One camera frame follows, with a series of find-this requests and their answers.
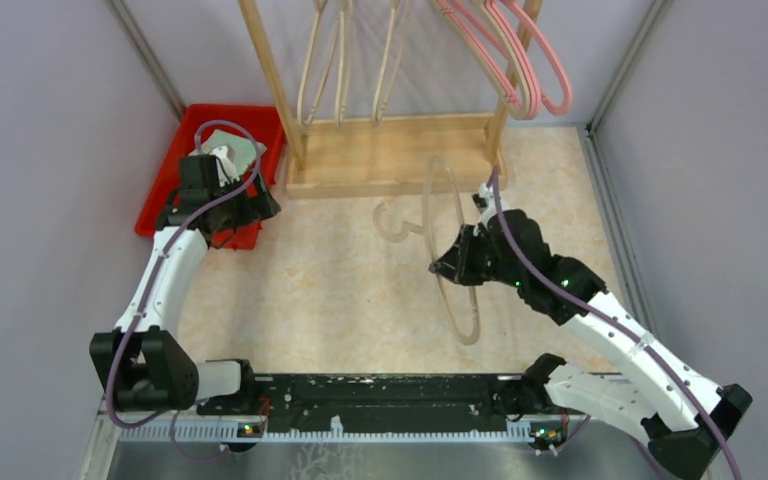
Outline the pink plastic hanger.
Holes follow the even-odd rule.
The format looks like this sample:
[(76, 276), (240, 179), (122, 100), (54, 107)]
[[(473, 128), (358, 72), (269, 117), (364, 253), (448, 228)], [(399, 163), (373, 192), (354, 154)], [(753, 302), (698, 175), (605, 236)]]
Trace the pink plastic hanger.
[(520, 54), (522, 44), (490, 1), (436, 1), (436, 8), (468, 47), (511, 117), (524, 119), (532, 107)]
[(502, 98), (507, 111), (515, 120), (527, 120), (531, 95), (527, 89), (524, 68), (519, 63), (520, 57), (515, 47), (516, 41), (519, 40), (527, 53), (524, 38), (530, 34), (501, 1), (480, 1), (478, 5), (489, 22), (496, 50), (508, 64), (509, 72), (503, 72), (501, 77)]
[(559, 117), (566, 115), (571, 107), (573, 100), (572, 86), (567, 76), (567, 72), (560, 62), (556, 52), (552, 45), (548, 42), (546, 36), (537, 26), (536, 21), (525, 11), (525, 9), (519, 5), (517, 1), (502, 0), (501, 3), (507, 7), (515, 17), (524, 26), (525, 30), (531, 35), (531, 38), (536, 41), (538, 47), (546, 57), (550, 67), (552, 68), (558, 84), (561, 88), (562, 99), (559, 103), (552, 101), (549, 96), (543, 91), (542, 86), (538, 80), (537, 73), (533, 67), (530, 57), (526, 53), (525, 47), (522, 42), (517, 40), (515, 50), (520, 57), (519, 63), (524, 68), (524, 79), (527, 89), (531, 95), (531, 106), (529, 107), (526, 119), (531, 120), (536, 117), (540, 106), (543, 106), (553, 116)]

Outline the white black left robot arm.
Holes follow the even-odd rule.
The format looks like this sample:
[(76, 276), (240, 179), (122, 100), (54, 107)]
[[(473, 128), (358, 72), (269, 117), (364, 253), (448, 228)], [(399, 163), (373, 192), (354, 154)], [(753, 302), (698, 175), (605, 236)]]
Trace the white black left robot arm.
[(156, 218), (150, 259), (131, 301), (112, 330), (95, 334), (89, 353), (112, 417), (123, 412), (185, 410), (220, 397), (237, 414), (260, 399), (248, 362), (198, 363), (176, 338), (186, 296), (216, 236), (276, 216), (280, 207), (254, 158), (240, 170), (221, 144), (185, 156), (179, 184)]

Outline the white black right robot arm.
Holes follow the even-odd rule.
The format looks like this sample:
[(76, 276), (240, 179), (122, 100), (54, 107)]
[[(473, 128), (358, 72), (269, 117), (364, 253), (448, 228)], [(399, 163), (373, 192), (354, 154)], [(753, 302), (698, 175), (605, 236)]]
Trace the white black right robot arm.
[(546, 353), (522, 374), (502, 408), (581, 412), (643, 443), (661, 468), (680, 479), (703, 477), (718, 456), (734, 465), (728, 440), (751, 395), (678, 358), (582, 261), (552, 252), (538, 223), (512, 208), (494, 181), (472, 199), (478, 221), (460, 228), (430, 271), (455, 285), (513, 288), (526, 306), (579, 336), (622, 376), (614, 382)]

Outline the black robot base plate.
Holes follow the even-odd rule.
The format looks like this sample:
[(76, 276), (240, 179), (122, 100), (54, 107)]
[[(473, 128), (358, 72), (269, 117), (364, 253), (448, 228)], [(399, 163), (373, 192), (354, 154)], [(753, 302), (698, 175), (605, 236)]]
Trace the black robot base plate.
[(496, 433), (562, 411), (519, 374), (261, 374), (202, 416), (251, 415), (269, 433)]

